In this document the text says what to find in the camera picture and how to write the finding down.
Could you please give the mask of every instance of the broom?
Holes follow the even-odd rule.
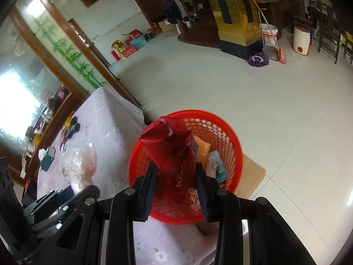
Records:
[[[271,36],[272,36],[273,40],[275,41],[276,48],[277,48],[278,60],[279,60],[281,63],[285,64],[285,51],[284,51],[284,49],[281,49],[280,47],[278,47],[277,41],[276,41],[276,39],[275,39],[275,36],[273,35],[273,33],[272,33],[272,31],[271,31],[270,25],[269,25],[269,23],[267,22],[267,19],[266,19],[265,15],[263,14],[262,10],[260,9],[260,7],[259,7],[259,5],[256,3],[256,1],[253,0],[253,2],[254,2],[254,4],[256,5],[257,10],[261,13],[262,17],[264,18],[264,20],[265,20],[265,22],[266,22],[266,24],[267,24],[267,26],[268,26],[268,29],[270,30]]]

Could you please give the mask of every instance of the white tablecloth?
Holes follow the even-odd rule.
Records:
[[[75,116],[81,128],[65,148],[92,143],[98,156],[93,183],[100,190],[100,200],[114,197],[127,187],[128,159],[144,127],[143,113],[114,89],[101,87]],[[56,149],[52,165],[47,172],[38,173],[38,198],[69,185],[62,175],[60,143],[61,133],[52,145]],[[145,223],[134,223],[134,235],[138,265],[208,265],[213,261],[218,236],[204,236],[195,225],[168,225],[151,217]]]

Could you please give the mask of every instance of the black pillar base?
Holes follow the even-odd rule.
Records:
[[[249,46],[242,46],[232,42],[220,40],[220,46],[222,52],[246,60],[250,55],[260,53],[262,51],[263,44],[262,39],[253,42]]]

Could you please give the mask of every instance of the silver screw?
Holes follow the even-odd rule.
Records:
[[[94,198],[90,197],[85,200],[85,203],[86,203],[86,205],[90,206],[93,203],[95,203],[95,200],[94,200]]]
[[[221,189],[218,189],[217,193],[219,195],[225,196],[228,194],[228,190],[221,188]]]
[[[256,199],[256,201],[258,202],[258,203],[260,203],[261,205],[265,205],[265,204],[267,204],[267,199],[265,198],[265,197],[258,197],[257,199]]]
[[[136,192],[136,190],[135,189],[133,189],[133,188],[127,188],[126,190],[125,190],[125,194],[126,195],[133,195],[134,193]]]

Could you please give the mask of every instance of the wooden chair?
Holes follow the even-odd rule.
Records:
[[[348,33],[347,31],[345,32],[345,51],[343,53],[343,57],[345,58],[345,55],[347,54],[349,55],[349,61],[353,62],[353,39],[352,36],[350,35],[350,33]]]
[[[306,0],[292,0],[292,11],[293,11],[293,20],[292,20],[292,31],[294,32],[294,27],[299,26],[309,31],[310,33],[310,44],[312,40],[313,34],[313,21],[312,21],[312,0],[308,1],[308,10],[310,11],[307,13],[305,11],[305,1]]]
[[[320,41],[319,41],[319,49],[320,53],[321,47],[327,49],[330,53],[335,56],[335,64],[337,64],[338,54],[340,52],[340,28],[337,29],[337,25],[339,25],[338,17],[339,14],[329,5],[320,4],[321,18],[320,18]],[[325,47],[322,43],[322,38],[326,38],[330,42],[334,44],[334,50]]]

